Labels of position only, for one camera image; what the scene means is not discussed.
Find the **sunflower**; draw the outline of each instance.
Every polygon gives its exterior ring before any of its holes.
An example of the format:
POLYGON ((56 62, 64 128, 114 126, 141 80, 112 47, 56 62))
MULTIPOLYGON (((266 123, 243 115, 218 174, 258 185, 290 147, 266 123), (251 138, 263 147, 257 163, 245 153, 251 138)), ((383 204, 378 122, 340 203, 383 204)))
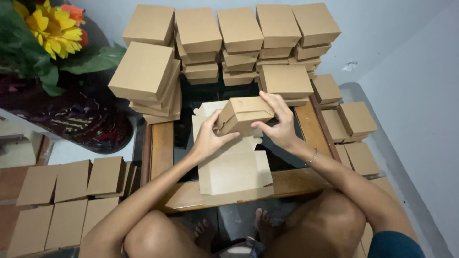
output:
POLYGON ((76 26, 77 21, 70 18, 69 11, 63 11, 58 6, 51 7, 49 0, 43 5, 36 5, 36 10, 32 14, 16 0, 13 0, 13 5, 52 59, 56 60, 56 54, 62 59, 67 58, 69 53, 74 54, 83 48, 80 43, 81 36, 86 35, 86 32, 76 26))

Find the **person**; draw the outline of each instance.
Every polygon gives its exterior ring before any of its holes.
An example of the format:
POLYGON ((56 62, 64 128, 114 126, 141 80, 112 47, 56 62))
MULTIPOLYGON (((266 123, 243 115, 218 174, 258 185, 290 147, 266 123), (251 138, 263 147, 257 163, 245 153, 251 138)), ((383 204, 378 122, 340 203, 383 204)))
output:
MULTIPOLYGON (((373 229, 368 257, 424 257, 410 221, 396 200, 381 188, 295 135, 293 113, 281 96, 260 91, 279 123, 270 127, 253 122, 281 148, 309 163, 334 186, 294 210, 281 226, 273 226, 266 211, 255 211, 260 242, 251 257, 351 258, 366 222, 373 229)), ((190 153, 120 203, 81 241, 80 258, 117 258, 121 249, 129 258, 207 258, 215 230, 208 220, 191 232, 157 210, 155 204, 191 168, 239 136, 217 136, 214 123, 221 110, 202 123, 190 153)))

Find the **black glass tabletop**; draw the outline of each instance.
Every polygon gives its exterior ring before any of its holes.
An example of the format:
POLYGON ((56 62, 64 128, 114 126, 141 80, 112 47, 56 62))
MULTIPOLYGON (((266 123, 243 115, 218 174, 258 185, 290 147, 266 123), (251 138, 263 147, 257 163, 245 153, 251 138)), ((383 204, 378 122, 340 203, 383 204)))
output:
MULTIPOLYGON (((228 86, 223 83, 220 75, 214 84, 190 85, 186 78, 181 77, 182 112, 180 120, 174 121, 174 164, 182 159, 193 147, 193 126, 191 116, 193 110, 199 108, 203 102, 228 100, 232 97, 258 96, 258 85, 251 84, 228 86)), ((268 125, 275 125, 275 119, 268 125)), ((302 138, 301 129, 294 115, 295 133, 302 138)), ((263 141, 255 147, 256 151, 266 151, 271 172, 295 168, 306 168, 306 164, 299 158, 276 146, 272 140, 263 135, 263 141)), ((198 180, 198 169, 194 167, 179 182, 198 180)))

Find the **orange flower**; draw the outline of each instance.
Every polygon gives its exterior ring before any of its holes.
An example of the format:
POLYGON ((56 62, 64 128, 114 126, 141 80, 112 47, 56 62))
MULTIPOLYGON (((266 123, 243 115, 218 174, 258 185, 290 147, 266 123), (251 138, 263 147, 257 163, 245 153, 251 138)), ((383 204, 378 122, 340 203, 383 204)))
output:
POLYGON ((83 25, 86 24, 86 22, 83 21, 84 9, 78 8, 76 6, 61 5, 61 10, 67 11, 70 13, 70 19, 73 19, 76 21, 75 26, 79 27, 80 24, 83 24, 83 25))
POLYGON ((81 41, 78 41, 78 43, 80 43, 80 45, 82 47, 86 46, 88 44, 88 34, 86 33, 86 31, 84 29, 81 29, 81 32, 83 33, 82 35, 80 35, 80 38, 81 38, 81 41))

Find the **bracelet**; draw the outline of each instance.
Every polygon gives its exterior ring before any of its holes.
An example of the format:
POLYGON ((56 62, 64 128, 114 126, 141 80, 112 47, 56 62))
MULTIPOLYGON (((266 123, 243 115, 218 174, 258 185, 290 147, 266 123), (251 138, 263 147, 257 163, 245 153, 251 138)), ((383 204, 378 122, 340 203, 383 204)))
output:
POLYGON ((319 150, 318 150, 317 148, 314 148, 314 149, 316 150, 316 153, 314 154, 313 159, 311 159, 310 162, 307 162, 307 163, 306 163, 306 165, 308 165, 308 166, 309 166, 312 162, 314 162, 315 158, 317 157, 317 153, 319 152, 319 150))

